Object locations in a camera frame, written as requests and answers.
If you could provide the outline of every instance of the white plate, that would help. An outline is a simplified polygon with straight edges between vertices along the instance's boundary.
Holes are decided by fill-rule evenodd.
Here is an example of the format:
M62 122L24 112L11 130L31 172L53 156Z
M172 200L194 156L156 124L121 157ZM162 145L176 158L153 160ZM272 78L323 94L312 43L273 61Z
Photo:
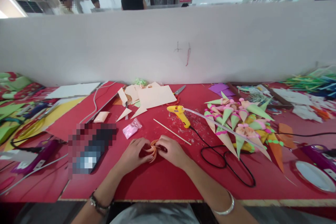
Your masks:
M296 161L295 166L301 175L314 186L323 191L336 192L336 186L331 178L316 166L302 161Z

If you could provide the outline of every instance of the black cable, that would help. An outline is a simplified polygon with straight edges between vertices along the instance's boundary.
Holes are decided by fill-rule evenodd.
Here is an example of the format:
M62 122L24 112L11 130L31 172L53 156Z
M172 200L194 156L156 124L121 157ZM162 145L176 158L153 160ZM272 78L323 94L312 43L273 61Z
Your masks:
M336 132L325 132L325 133L317 133L317 134L313 134L313 135L299 135L299 134L291 134L291 133L275 133L275 134L282 134L282 135L295 135L298 137L316 137L319 135L334 135L336 134Z
M7 166L9 166L9 165L11 165L12 163L14 163L15 161L13 161L13 162L10 162L8 165L6 165L6 166L4 166L4 167L2 167L1 169L0 169L0 172L2 171L2 170L4 170Z
M41 133L38 133L34 136L31 136L31 137L28 137L28 138L25 138L25 139L21 139L21 140L18 140L18 141L14 141L14 139L11 139L10 140L10 144L11 146L13 146L15 149L18 149L18 150L21 150L21 151L28 151L28 152L33 152L33 153L39 153L41 150L42 150L42 147L31 147L31 148L24 148L24 147L19 147L19 146L16 146L15 143L18 143L18 142L22 142L22 141L26 141L30 138L33 138L33 137L37 137L39 135L42 135L42 134L45 134L46 132L41 132Z
M215 150L215 148L225 147L225 145L210 146L207 142L205 142L205 141L203 140L203 138L199 135L199 133L198 133L193 127L190 126L189 128L192 129L193 131L195 131L195 133L196 133L196 134L198 135L198 137L203 141L203 143L205 143L205 144L208 146L208 147L203 147L203 148L201 149L201 157L204 159L205 162L207 162L209 165L211 165L211 166L213 166L213 167L216 167L216 168L218 168L218 169L224 169L224 168L226 168L226 166L228 166L228 167L230 168L230 170L236 175L237 178L239 178L239 180L240 180L244 185L246 185L246 186L248 186L248 187L251 187L251 188L256 186L256 180L255 180L253 174L252 174L251 171L247 168L247 166L246 166L245 163L242 161L242 159L240 159L240 161L242 162L242 164L244 165L245 169L246 169L246 170L248 171L248 173L250 174L250 176L251 176L251 178L252 178L252 181L253 181L252 185L247 184L245 181L243 181L243 180L241 179L241 177L239 177L239 175L232 169L232 167L231 167L231 166L229 165L229 163L226 161L226 154L227 154L227 153L230 153L230 151L226 151L226 152L224 152L224 154L222 155L222 154L220 154L219 152L217 152L217 151ZM217 153L217 154L224 160L225 165L224 165L224 166L217 166L217 165L215 165L215 164L209 162L209 161L203 156L203 151L206 150L206 149L211 149L211 150L213 150L214 152L216 152L216 153Z

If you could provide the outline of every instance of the wooden stick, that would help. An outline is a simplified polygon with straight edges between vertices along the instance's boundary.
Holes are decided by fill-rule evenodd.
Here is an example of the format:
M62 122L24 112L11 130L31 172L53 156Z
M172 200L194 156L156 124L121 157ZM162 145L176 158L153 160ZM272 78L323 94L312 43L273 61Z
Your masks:
M177 136L178 138L182 139L184 142L186 142L187 144L191 145L191 143L187 142L186 140L184 140L182 137L180 137L179 135L177 135L175 132L173 132L172 130L168 129L166 126L164 126L162 123L156 121L158 124L160 124L162 127L166 128L167 130L169 130L171 133L173 133L175 136Z

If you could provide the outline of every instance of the white partition wall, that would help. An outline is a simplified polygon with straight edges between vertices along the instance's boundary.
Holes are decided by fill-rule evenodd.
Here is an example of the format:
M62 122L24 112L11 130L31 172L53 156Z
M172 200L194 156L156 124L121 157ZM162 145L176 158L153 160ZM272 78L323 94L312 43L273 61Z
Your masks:
M336 63L335 14L319 1L5 19L0 72L47 86L278 81Z

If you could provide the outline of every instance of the black shirt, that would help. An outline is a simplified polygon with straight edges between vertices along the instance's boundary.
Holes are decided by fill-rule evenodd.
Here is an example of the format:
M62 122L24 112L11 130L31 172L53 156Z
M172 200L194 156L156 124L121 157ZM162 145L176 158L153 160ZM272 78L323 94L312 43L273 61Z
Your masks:
M121 0L121 6L125 11L144 9L143 0Z

